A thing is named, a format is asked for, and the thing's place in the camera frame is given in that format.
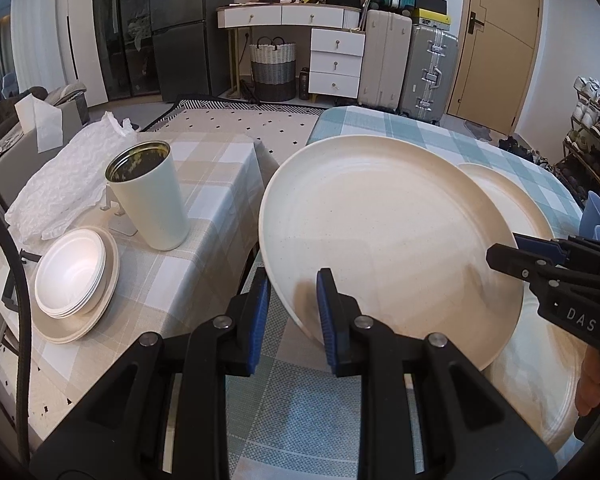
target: door frame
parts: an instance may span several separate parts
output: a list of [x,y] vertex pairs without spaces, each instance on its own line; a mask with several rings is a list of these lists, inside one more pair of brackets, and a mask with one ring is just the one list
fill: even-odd
[[[471,0],[462,0],[462,23],[460,24],[460,32],[458,35],[458,60],[456,61],[456,69],[454,71],[454,83],[451,87],[451,92],[449,92],[449,98],[446,101],[445,113],[448,114],[449,108],[451,108],[451,99],[453,97],[454,91],[456,89],[456,84],[458,83],[458,73],[460,71],[460,63],[462,62],[462,54],[464,53],[464,40],[466,38],[466,30],[469,24],[469,8],[471,6]],[[520,120],[520,112],[525,105],[526,98],[528,97],[529,87],[531,86],[531,79],[533,78],[534,72],[536,70],[536,62],[538,60],[538,49],[540,46],[540,35],[542,33],[542,17],[544,15],[544,0],[540,0],[540,14],[538,16],[538,30],[536,31],[536,44],[534,45],[534,54],[531,59],[531,67],[529,69],[529,74],[526,78],[525,91],[522,94],[522,98],[520,99],[520,105],[518,106],[518,111],[516,112],[516,118],[513,121],[508,132],[500,132],[504,135],[510,135],[516,131],[516,127],[518,126],[518,121]]]

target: tablecloth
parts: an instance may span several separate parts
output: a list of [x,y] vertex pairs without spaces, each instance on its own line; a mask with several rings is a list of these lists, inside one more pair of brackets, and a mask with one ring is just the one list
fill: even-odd
[[[264,185],[277,167],[260,142],[254,144],[244,135],[164,128],[140,136],[170,143],[191,229],[186,240],[168,252],[150,248],[140,233],[127,237],[112,231],[120,252],[120,277],[96,326],[63,345],[49,343],[33,331],[33,361],[73,402],[141,333],[187,333],[225,311],[257,240]],[[116,206],[107,212],[96,207],[74,226],[107,226],[115,210]],[[26,265],[29,275],[33,268]],[[0,250],[0,298],[7,274]],[[0,311],[17,336],[17,314],[1,300]]]
[[[494,168],[519,184],[540,206],[554,234],[576,234],[581,211],[549,172],[438,126],[358,107],[332,108],[315,124],[308,143],[373,134],[407,140],[453,164]],[[250,286],[256,260],[245,290]],[[355,478],[360,432],[360,380],[332,376],[324,349],[286,314],[272,290],[260,365],[251,378],[227,378],[227,433],[234,480]],[[416,470],[422,455],[415,449]]]

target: metal bolt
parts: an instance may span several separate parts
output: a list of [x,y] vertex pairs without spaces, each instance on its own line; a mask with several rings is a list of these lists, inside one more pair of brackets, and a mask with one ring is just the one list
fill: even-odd
[[437,348],[444,348],[446,344],[449,342],[449,339],[446,338],[446,335],[441,334],[440,332],[434,332],[433,334],[429,334],[429,343]]
[[214,318],[214,326],[220,330],[229,328],[232,322],[233,321],[229,316],[217,316]]
[[139,341],[142,346],[153,346],[158,342],[158,335],[155,332],[145,332],[140,335]]
[[374,325],[374,320],[369,316],[358,316],[353,320],[353,324],[358,328],[371,328]]

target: basket handle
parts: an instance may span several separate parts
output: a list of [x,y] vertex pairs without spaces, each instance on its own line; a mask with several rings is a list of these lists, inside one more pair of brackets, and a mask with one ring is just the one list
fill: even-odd
[[273,40],[271,40],[271,44],[275,47],[275,50],[278,49],[278,45],[276,45],[274,43],[274,41],[276,41],[276,40],[282,40],[282,43],[280,43],[280,45],[283,45],[286,43],[285,38],[283,38],[282,36],[276,36],[275,38],[273,38]]
[[256,42],[256,48],[260,48],[260,40],[269,40],[269,44],[273,44],[273,40],[269,36],[260,36]]

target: laundry basket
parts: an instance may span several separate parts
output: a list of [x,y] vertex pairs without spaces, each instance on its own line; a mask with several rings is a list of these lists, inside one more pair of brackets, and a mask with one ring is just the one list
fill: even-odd
[[[270,44],[260,44],[269,40]],[[296,97],[296,44],[279,36],[263,36],[251,49],[251,72],[256,97],[261,101],[289,101]]]

